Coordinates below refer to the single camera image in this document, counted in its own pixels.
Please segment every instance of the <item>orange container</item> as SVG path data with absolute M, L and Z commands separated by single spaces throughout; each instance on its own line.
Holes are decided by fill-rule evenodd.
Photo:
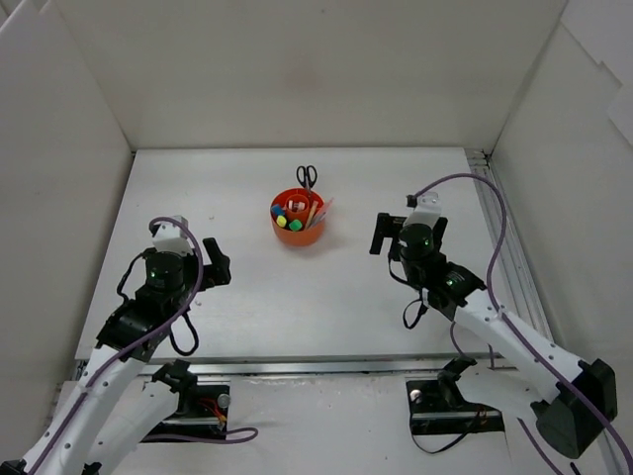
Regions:
M 289 190 L 281 192 L 279 195 L 275 197 L 275 199 L 270 205 L 270 208 L 272 208 L 275 205 L 279 205 L 282 208 L 284 208 L 286 204 L 288 203 L 288 201 L 290 201 L 291 199 L 293 201 L 295 201 L 295 199 L 302 199 L 302 201 L 303 199 L 305 199 L 306 200 L 305 203 L 307 203 L 308 205 L 304 211 L 301 211 L 299 213 L 292 213 L 292 212 L 289 212 L 288 210 L 285 210 L 286 216 L 288 217 L 288 222 L 290 223 L 294 219 L 298 219 L 305 226 L 306 220 L 308 219 L 308 214 L 310 213 L 310 207 L 312 203 L 308 203 L 308 191 L 306 191 L 304 188 L 291 188 Z M 317 202 L 316 211 L 318 212 L 318 210 L 323 206 L 323 199 L 320 197 L 318 193 L 315 193 L 314 191 L 312 192 L 312 199 L 313 201 Z M 273 226 L 273 230 L 275 231 L 275 235 L 277 235 L 277 238 L 279 238 L 279 240 L 282 243 L 287 244 L 287 245 L 305 246 L 305 245 L 314 244 L 315 242 L 317 242 L 318 238 L 320 238 L 320 235 L 322 235 L 323 231 L 325 230 L 325 220 L 321 221 L 316 226 L 313 226 L 307 230 L 302 229 L 296 232 L 286 230 L 284 228 L 280 228 L 277 225 L 272 213 L 270 213 L 270 223 Z

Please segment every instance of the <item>scissors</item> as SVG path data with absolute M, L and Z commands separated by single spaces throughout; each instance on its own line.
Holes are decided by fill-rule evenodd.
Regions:
M 299 184 L 308 190 L 308 199 L 312 201 L 312 190 L 314 186 L 317 184 L 317 169 L 312 165 L 308 166 L 298 166 L 297 167 L 297 181 Z

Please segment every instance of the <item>bolt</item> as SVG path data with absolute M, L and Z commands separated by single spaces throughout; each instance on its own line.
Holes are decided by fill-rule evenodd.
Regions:
M 230 405 L 230 396 L 228 394 L 220 394 L 218 396 L 218 407 L 226 409 Z
M 422 392 L 419 389 L 413 389 L 408 393 L 408 398 L 412 403 L 419 403 L 422 399 Z

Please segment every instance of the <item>white wall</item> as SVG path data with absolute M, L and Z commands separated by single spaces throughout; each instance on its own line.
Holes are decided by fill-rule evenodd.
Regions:
M 555 335 L 614 367 L 633 444 L 633 148 L 607 117 L 620 85 L 559 26 L 493 164 Z
M 131 165 L 53 5 L 0 29 L 0 460 L 41 434 L 67 379 Z
M 564 0 L 55 0 L 135 148 L 490 150 Z

